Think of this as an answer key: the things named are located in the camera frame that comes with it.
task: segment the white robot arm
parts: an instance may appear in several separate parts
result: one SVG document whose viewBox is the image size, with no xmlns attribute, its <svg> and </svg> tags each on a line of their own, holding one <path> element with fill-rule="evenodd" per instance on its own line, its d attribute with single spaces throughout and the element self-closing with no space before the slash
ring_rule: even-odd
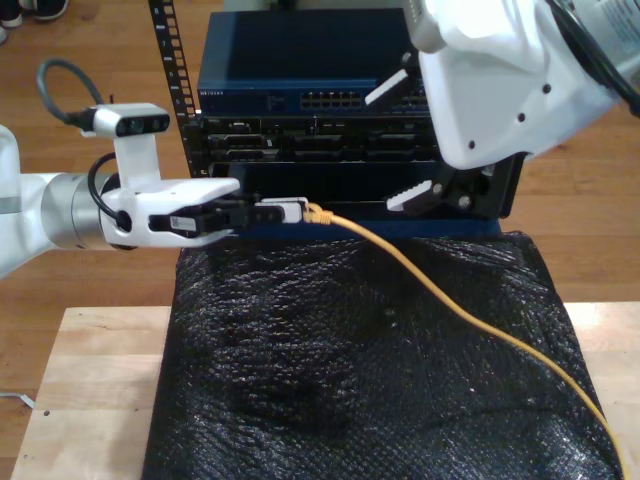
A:
<svg viewBox="0 0 640 480">
<path fill-rule="evenodd" d="M 114 140 L 115 154 L 88 175 L 21 174 L 16 139 L 0 126 L 0 278 L 52 249 L 201 247 L 238 229 L 302 220 L 306 199 L 234 195 L 234 178 L 162 180 L 155 135 L 169 115 L 155 105 L 98 105 L 76 119 L 85 135 Z M 112 158 L 119 175 L 98 174 Z"/>
<path fill-rule="evenodd" d="M 639 106 L 633 0 L 405 0 L 404 11 L 438 144 L 456 169 L 516 153 L 535 158 L 620 96 Z M 366 102 L 408 77 L 399 73 Z M 615 85 L 626 82 L 626 95 L 612 88 L 612 75 Z"/>
</svg>

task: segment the bubble wrap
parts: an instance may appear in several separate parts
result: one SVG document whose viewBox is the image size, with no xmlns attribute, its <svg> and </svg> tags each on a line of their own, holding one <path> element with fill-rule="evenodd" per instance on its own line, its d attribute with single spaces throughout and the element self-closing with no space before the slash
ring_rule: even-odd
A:
<svg viewBox="0 0 640 480">
<path fill-rule="evenodd" d="M 528 237 L 395 243 L 597 402 Z M 555 374 L 371 243 L 227 239 L 182 253 L 144 480 L 618 475 L 604 431 Z"/>
</svg>

